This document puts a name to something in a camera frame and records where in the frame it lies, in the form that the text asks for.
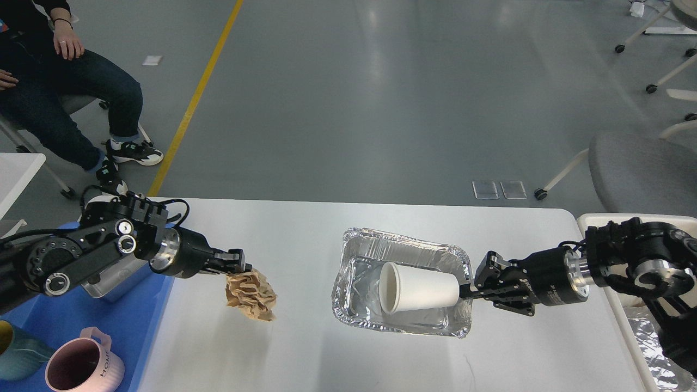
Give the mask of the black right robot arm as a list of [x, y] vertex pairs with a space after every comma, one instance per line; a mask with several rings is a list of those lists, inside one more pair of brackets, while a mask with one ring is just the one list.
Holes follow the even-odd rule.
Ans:
[[658, 323], [665, 357], [695, 375], [695, 306], [683, 296], [695, 288], [695, 238], [675, 225], [643, 222], [590, 226], [582, 241], [522, 260], [486, 253], [460, 298], [491, 301], [496, 308], [532, 317], [535, 305], [582, 303], [591, 285], [640, 298]]

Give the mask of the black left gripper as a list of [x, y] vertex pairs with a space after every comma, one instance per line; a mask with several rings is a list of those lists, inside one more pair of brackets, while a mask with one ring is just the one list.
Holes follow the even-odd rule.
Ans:
[[246, 273], [253, 266], [246, 262], [242, 249], [223, 251], [212, 248], [205, 236], [185, 228], [166, 228], [160, 248], [149, 261], [150, 270], [177, 278], [198, 273]]

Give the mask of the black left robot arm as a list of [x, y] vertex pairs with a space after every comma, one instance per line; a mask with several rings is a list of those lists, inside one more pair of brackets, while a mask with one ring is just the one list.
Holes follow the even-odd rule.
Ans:
[[241, 249], [212, 248], [204, 235], [169, 225], [170, 204], [131, 191], [108, 201], [81, 202], [74, 229], [33, 229], [2, 239], [2, 313], [37, 295], [62, 296], [134, 256], [176, 278], [252, 271]]

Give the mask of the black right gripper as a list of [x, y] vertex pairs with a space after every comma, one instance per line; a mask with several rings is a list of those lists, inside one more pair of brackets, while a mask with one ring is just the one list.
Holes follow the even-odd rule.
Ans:
[[471, 286], [460, 286], [460, 298], [484, 299], [502, 303], [508, 288], [504, 287], [513, 268], [521, 272], [518, 283], [521, 299], [512, 301], [509, 310], [534, 315], [535, 304], [546, 306], [583, 303], [588, 300], [590, 288], [582, 275], [580, 258], [572, 248], [553, 248], [532, 253], [523, 260], [505, 260], [495, 251], [488, 251], [475, 273]]

